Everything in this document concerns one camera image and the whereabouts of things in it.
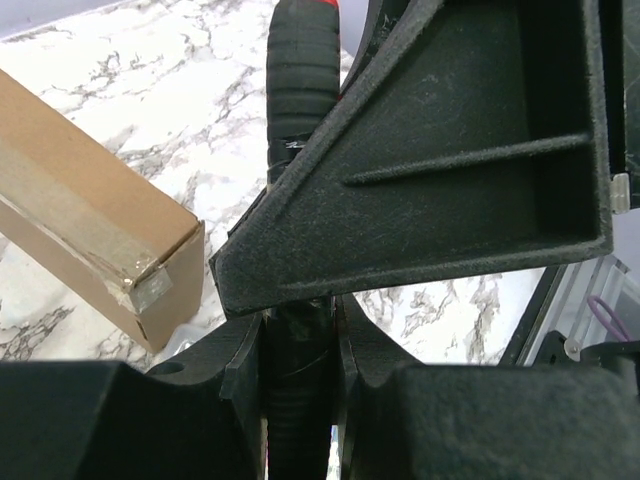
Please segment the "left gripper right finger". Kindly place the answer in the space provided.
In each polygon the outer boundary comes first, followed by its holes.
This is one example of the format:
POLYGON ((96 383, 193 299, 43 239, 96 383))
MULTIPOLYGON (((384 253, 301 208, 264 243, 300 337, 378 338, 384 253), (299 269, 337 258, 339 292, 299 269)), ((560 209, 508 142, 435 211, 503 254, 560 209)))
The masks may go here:
POLYGON ((425 365, 336 307, 345 479, 635 479, 639 346, 531 367, 425 365))

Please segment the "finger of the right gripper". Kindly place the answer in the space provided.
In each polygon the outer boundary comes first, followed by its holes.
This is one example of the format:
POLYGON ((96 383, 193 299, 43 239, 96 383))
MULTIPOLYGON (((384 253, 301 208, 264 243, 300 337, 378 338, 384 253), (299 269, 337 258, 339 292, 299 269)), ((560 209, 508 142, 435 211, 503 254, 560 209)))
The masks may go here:
POLYGON ((613 248, 595 1, 414 1, 214 255, 226 314, 613 248))

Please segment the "brown cardboard express box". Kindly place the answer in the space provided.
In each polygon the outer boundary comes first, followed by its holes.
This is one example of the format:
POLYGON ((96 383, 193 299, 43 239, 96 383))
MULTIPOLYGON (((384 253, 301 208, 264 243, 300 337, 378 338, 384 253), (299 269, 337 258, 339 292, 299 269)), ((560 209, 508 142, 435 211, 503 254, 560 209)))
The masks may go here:
POLYGON ((9 75, 1 231, 149 352, 200 307, 203 223, 9 75))

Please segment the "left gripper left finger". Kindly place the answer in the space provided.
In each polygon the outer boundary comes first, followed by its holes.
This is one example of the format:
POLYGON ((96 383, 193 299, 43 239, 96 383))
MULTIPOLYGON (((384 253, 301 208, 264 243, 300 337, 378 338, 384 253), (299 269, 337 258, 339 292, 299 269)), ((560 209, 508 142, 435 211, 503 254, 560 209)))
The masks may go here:
POLYGON ((120 361, 1 366, 5 479, 260 479, 261 321, 224 323, 140 372, 120 361))

